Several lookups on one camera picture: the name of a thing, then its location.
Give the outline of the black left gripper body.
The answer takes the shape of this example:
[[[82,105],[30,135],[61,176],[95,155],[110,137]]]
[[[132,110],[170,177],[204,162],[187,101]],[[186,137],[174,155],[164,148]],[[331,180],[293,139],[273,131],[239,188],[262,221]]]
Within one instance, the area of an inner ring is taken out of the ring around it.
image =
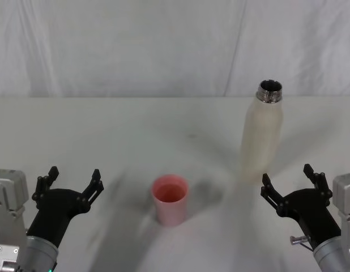
[[[70,189],[49,189],[35,192],[32,199],[38,212],[27,231],[59,247],[73,217],[89,212],[88,199]]]

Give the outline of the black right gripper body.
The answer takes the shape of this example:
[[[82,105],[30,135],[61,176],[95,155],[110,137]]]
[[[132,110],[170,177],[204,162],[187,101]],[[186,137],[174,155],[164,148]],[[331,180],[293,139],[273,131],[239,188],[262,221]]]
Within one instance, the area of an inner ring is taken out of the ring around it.
[[[280,202],[280,216],[298,223],[312,249],[341,235],[340,227],[327,209],[331,197],[330,189],[309,188],[294,191]]]

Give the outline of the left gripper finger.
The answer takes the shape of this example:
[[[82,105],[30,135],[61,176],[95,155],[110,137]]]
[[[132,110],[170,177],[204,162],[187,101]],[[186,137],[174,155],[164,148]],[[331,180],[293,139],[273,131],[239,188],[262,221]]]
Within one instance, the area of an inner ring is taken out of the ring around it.
[[[89,211],[91,205],[96,198],[104,190],[103,182],[101,181],[101,174],[99,169],[95,169],[89,185],[78,197],[79,207],[81,211]]]
[[[56,166],[52,166],[46,176],[39,176],[37,178],[35,192],[32,194],[32,199],[42,199],[44,197],[44,193],[50,189],[50,187],[55,182],[58,176],[59,170]]]

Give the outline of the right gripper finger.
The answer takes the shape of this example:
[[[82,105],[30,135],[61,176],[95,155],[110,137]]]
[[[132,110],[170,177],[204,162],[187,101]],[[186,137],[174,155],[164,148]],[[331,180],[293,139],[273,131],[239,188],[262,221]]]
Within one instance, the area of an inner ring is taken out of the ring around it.
[[[261,187],[261,196],[275,209],[280,217],[288,215],[287,199],[282,197],[273,187],[268,174],[262,176],[263,186]]]
[[[326,175],[324,172],[314,172],[314,169],[311,167],[310,164],[304,165],[303,172],[323,197],[332,197],[332,191],[328,187]]]

